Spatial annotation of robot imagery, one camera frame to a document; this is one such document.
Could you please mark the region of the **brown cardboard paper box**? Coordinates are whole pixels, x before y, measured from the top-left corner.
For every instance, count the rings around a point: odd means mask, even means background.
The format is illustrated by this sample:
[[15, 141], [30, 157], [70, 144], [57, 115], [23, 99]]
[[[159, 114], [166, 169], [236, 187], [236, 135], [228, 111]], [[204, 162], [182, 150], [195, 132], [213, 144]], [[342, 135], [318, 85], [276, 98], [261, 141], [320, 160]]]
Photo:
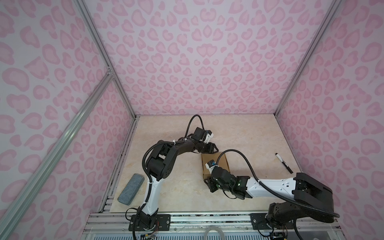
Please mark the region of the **brown cardboard paper box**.
[[210, 167], [212, 166], [219, 166], [222, 169], [225, 169], [230, 172], [226, 154], [222, 155], [219, 164], [217, 164], [217, 160], [221, 154], [222, 152], [218, 152], [215, 154], [202, 154], [203, 180], [206, 180], [211, 176]]

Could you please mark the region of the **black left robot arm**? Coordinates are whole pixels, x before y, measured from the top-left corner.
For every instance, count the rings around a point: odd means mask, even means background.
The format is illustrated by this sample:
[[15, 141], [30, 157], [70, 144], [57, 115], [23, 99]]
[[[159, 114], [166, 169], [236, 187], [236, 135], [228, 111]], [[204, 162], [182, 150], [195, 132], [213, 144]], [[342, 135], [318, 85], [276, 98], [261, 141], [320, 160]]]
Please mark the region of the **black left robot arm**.
[[171, 174], [177, 157], [192, 152], [217, 153], [218, 148], [211, 142], [213, 136], [210, 130], [196, 128], [194, 133], [177, 141], [160, 140], [146, 151], [142, 160], [143, 170], [148, 177], [146, 196], [137, 211], [137, 222], [145, 229], [153, 228], [156, 223], [161, 188]]

